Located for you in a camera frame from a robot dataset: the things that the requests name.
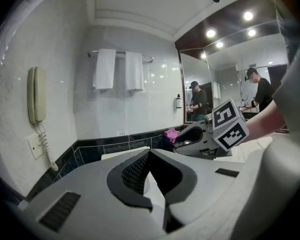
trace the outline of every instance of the black t-shirt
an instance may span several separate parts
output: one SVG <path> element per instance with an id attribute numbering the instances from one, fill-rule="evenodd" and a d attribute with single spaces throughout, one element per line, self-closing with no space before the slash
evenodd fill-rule
<path id="1" fill-rule="evenodd" d="M 264 110 L 272 102 L 273 94 L 274 90 L 268 80 L 261 78 L 258 84 L 258 91 L 256 92 L 254 99 L 254 101 L 259 103 L 259 112 Z"/>
<path id="2" fill-rule="evenodd" d="M 193 111 L 194 114 L 197 115 L 206 115 L 207 114 L 207 93 L 205 90 L 200 90 L 199 92 L 193 92 L 192 99 L 193 106 L 198 105 L 199 103 L 202 104 L 201 107 L 195 109 Z"/>

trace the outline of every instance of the electrical outlet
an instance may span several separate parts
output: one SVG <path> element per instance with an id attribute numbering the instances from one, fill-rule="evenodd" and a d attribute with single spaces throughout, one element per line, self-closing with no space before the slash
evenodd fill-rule
<path id="1" fill-rule="evenodd" d="M 26 138 L 26 140 L 28 141 L 34 160 L 37 160 L 44 153 L 39 135 L 34 133 L 30 135 L 28 138 Z"/>
<path id="2" fill-rule="evenodd" d="M 121 130 L 117 132 L 117 136 L 126 136 L 126 135 L 128 135 L 128 132 L 125 130 Z"/>

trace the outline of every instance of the ceiling light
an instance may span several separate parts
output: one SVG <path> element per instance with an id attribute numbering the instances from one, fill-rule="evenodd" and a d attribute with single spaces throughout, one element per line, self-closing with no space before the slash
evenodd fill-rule
<path id="1" fill-rule="evenodd" d="M 243 17 L 246 21 L 251 21 L 254 17 L 254 14 L 251 11 L 247 11 L 244 13 Z"/>
<path id="2" fill-rule="evenodd" d="M 217 48 L 221 48 L 224 46 L 224 43 L 223 42 L 217 42 L 216 45 L 215 45 Z"/>
<path id="3" fill-rule="evenodd" d="M 214 31 L 213 29 L 210 29 L 206 32 L 206 36 L 208 38 L 213 38 L 216 35 L 216 31 Z"/>
<path id="4" fill-rule="evenodd" d="M 257 32 L 254 30 L 254 29 L 251 29 L 249 32 L 248 32 L 248 35 L 250 37 L 253 37 Z"/>

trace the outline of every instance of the black cap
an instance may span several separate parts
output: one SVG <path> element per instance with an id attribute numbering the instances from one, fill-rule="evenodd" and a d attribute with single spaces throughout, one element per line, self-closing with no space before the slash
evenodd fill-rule
<path id="1" fill-rule="evenodd" d="M 255 68 L 250 67 L 250 68 L 248 69 L 248 71 L 246 72 L 246 76 L 247 76 L 248 78 L 250 78 L 250 76 L 252 75 L 252 73 L 258 74 L 258 72 L 257 72 L 257 70 L 256 70 Z"/>
<path id="2" fill-rule="evenodd" d="M 199 85 L 199 83 L 197 81 L 193 81 L 190 85 L 190 89 L 194 89 L 198 85 Z"/>

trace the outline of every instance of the coiled phone cord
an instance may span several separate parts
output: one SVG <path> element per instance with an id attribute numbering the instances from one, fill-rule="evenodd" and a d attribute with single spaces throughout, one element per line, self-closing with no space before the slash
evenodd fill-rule
<path id="1" fill-rule="evenodd" d="M 49 160 L 49 167 L 54 170 L 54 171 L 58 171 L 58 166 L 55 162 L 55 160 L 53 159 L 53 157 L 51 156 L 50 153 L 50 148 L 49 148 L 49 144 L 48 144 L 48 139 L 47 139 L 47 134 L 46 134 L 46 129 L 43 127 L 44 131 L 42 132 L 40 130 L 39 124 L 37 124 L 37 129 L 39 130 L 39 138 L 42 144 L 42 149 L 43 149 L 43 153 L 46 155 L 46 157 Z"/>

